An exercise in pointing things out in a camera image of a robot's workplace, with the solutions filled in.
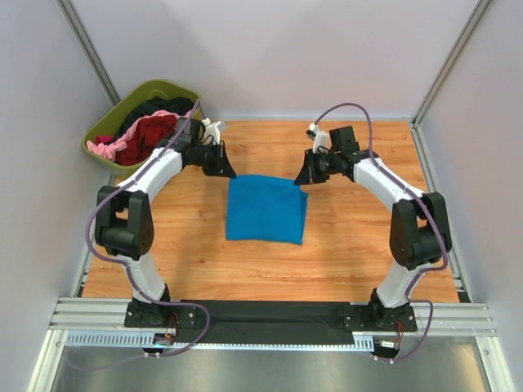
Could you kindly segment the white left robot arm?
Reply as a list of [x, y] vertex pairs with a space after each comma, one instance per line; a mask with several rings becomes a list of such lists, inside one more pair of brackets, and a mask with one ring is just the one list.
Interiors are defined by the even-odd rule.
[[142, 167], [117, 186], [99, 189], [91, 219], [105, 261], [123, 267], [132, 286], [127, 327], [173, 327], [180, 305], [173, 305], [167, 284], [155, 266], [151, 247], [154, 222], [150, 204], [162, 188], [187, 166], [205, 176], [234, 179], [226, 155], [222, 121], [181, 118], [172, 136], [162, 139]]

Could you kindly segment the blue t shirt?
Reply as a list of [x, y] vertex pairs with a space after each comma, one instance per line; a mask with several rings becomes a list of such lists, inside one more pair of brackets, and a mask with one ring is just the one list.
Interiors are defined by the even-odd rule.
[[241, 175], [229, 181], [226, 239], [301, 245], [308, 194], [292, 180]]

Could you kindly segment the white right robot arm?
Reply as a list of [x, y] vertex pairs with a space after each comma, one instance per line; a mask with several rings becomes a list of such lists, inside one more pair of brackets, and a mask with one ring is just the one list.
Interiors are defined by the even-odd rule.
[[391, 266], [368, 304], [342, 307], [346, 325], [382, 331], [407, 325], [413, 318], [412, 291], [452, 248], [445, 198], [411, 187], [375, 152], [361, 149], [351, 126], [322, 131], [313, 122], [306, 134], [313, 145], [304, 153], [295, 185], [321, 184], [343, 175], [367, 189], [391, 213]]

